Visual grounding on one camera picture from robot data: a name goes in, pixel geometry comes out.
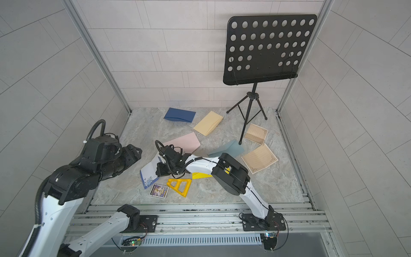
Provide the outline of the pink envelope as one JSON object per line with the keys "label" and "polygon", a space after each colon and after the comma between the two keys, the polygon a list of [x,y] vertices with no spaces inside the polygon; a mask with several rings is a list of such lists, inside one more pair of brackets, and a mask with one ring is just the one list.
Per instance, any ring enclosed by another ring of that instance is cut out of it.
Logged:
{"label": "pink envelope", "polygon": [[164,145],[173,145],[176,152],[183,151],[183,154],[192,154],[200,147],[201,144],[196,134],[192,132],[179,138],[165,142]]}

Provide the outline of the white blue floral letter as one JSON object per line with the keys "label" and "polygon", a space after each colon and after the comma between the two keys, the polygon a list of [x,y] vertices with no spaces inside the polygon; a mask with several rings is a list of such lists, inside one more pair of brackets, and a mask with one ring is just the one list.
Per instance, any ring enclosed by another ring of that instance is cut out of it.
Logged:
{"label": "white blue floral letter", "polygon": [[140,177],[144,189],[148,189],[158,181],[159,176],[156,174],[158,163],[163,163],[163,161],[157,153],[155,157],[140,170]]}

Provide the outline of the navy blue envelope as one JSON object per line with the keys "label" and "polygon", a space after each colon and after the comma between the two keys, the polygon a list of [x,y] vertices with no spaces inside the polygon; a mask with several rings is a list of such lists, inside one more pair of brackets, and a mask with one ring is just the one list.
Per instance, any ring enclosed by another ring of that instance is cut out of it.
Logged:
{"label": "navy blue envelope", "polygon": [[167,121],[172,122],[186,122],[191,123],[196,115],[195,111],[181,110],[176,108],[169,108],[163,117]]}

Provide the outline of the kraft tan envelope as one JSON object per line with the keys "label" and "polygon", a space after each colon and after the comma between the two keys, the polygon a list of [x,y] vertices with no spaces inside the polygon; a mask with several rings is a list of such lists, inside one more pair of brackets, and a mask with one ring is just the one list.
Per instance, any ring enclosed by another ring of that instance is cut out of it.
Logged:
{"label": "kraft tan envelope", "polygon": [[195,127],[194,130],[204,136],[208,136],[223,120],[223,116],[210,111]]}

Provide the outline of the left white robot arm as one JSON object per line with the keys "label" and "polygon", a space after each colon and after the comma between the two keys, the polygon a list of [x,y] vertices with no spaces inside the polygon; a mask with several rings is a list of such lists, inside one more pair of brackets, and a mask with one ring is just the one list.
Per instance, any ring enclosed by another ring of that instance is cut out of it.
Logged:
{"label": "left white robot arm", "polygon": [[72,218],[89,191],[104,179],[121,174],[142,155],[142,150],[133,145],[112,145],[107,156],[96,147],[90,150],[99,160],[78,157],[56,169],[41,183],[35,197],[35,224],[20,256],[89,257],[115,235],[140,227],[140,211],[125,204],[91,232],[67,244],[63,242]]}

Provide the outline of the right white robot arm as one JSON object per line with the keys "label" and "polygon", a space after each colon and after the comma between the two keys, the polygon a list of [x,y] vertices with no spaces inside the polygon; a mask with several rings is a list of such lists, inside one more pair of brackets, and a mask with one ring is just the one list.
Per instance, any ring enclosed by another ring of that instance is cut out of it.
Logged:
{"label": "right white robot arm", "polygon": [[159,177],[171,175],[181,178],[186,173],[211,175],[228,193],[239,196],[253,214],[253,220],[261,229],[273,224],[274,209],[262,200],[250,180],[248,170],[228,153],[219,157],[201,157],[176,151],[174,145],[163,145],[155,141],[160,161],[156,165]]}

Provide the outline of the yellow envelope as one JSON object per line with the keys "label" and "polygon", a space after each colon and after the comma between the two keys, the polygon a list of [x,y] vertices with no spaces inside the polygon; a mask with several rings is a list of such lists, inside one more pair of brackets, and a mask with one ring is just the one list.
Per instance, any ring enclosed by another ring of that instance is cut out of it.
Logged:
{"label": "yellow envelope", "polygon": [[194,172],[192,173],[192,179],[202,179],[202,178],[209,178],[212,177],[210,174]]}

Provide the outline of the light teal envelope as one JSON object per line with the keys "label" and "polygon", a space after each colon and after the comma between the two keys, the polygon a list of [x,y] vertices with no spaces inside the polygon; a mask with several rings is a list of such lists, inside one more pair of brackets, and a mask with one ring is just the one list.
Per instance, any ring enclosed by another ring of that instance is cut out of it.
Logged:
{"label": "light teal envelope", "polygon": [[228,143],[219,146],[218,148],[212,150],[207,155],[209,157],[220,157],[223,153],[227,153],[232,157],[237,157],[245,152],[242,145],[239,144],[237,140],[231,140]]}

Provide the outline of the yellow triangle ruler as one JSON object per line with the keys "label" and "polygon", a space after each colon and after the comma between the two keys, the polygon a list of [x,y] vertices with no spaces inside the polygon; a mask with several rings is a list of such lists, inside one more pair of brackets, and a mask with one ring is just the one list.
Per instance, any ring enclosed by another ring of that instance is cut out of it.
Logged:
{"label": "yellow triangle ruler", "polygon": [[167,181],[167,186],[173,189],[182,197],[186,198],[189,188],[191,186],[192,180],[191,179],[169,179]]}

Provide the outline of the colourful picture card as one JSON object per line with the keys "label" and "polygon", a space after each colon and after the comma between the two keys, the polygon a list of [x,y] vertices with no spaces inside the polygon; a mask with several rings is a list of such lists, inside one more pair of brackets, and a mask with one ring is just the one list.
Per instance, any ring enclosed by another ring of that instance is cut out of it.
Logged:
{"label": "colourful picture card", "polygon": [[169,189],[170,188],[165,185],[153,184],[149,195],[155,198],[165,199],[167,197]]}

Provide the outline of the left circuit board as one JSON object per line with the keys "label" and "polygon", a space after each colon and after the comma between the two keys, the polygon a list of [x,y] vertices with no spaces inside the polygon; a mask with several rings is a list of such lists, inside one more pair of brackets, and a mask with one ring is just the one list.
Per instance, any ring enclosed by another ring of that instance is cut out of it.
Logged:
{"label": "left circuit board", "polygon": [[144,237],[130,237],[123,240],[122,246],[138,247],[142,244],[143,241]]}

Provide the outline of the circuit board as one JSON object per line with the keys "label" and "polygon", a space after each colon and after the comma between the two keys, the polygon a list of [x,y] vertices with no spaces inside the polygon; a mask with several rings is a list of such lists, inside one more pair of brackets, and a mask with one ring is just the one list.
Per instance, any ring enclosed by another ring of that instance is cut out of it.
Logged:
{"label": "circuit board", "polygon": [[266,251],[274,251],[278,243],[277,232],[260,233],[262,245]]}
{"label": "circuit board", "polygon": [[142,244],[143,241],[144,237],[130,237],[123,240],[122,246],[138,247]]}

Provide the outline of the right circuit board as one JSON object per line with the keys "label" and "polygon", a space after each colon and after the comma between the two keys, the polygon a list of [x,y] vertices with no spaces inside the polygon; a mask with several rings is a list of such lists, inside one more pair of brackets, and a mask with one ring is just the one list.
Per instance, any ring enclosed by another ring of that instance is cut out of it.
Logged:
{"label": "right circuit board", "polygon": [[262,245],[266,251],[274,251],[278,243],[277,232],[260,233]]}

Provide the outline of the black perforated music stand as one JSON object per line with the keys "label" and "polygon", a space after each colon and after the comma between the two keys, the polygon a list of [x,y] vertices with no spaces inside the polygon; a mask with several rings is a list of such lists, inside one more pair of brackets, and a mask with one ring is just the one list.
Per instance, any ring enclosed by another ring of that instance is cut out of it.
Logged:
{"label": "black perforated music stand", "polygon": [[251,84],[243,100],[246,126],[253,118],[254,101],[260,103],[257,85],[262,82],[293,79],[317,23],[315,14],[234,16],[226,30],[223,83],[228,86]]}

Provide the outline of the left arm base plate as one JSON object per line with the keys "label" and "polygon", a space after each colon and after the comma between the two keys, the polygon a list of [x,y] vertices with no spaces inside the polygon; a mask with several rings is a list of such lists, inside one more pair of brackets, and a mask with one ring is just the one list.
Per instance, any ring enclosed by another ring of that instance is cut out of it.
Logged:
{"label": "left arm base plate", "polygon": [[157,215],[140,215],[130,218],[128,227],[122,233],[151,233],[157,226]]}

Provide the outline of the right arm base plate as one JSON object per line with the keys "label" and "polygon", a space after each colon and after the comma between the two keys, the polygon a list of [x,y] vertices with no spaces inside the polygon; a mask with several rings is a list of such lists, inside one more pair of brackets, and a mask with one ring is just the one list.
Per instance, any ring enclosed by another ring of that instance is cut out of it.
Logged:
{"label": "right arm base plate", "polygon": [[253,214],[240,213],[239,218],[244,231],[285,231],[287,230],[284,216],[280,213],[269,213],[265,219]]}

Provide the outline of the aluminium rail frame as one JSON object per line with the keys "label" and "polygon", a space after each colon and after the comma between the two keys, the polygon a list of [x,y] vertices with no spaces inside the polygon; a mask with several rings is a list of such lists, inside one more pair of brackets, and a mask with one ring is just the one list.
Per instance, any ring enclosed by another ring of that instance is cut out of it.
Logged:
{"label": "aluminium rail frame", "polygon": [[[316,211],[310,202],[273,203],[289,225],[289,232],[330,232],[324,211]],[[85,213],[76,214],[66,236],[83,236],[113,216],[118,205],[91,205]],[[239,213],[250,213],[244,203],[138,205],[141,215],[156,215],[155,235],[242,233]]]}

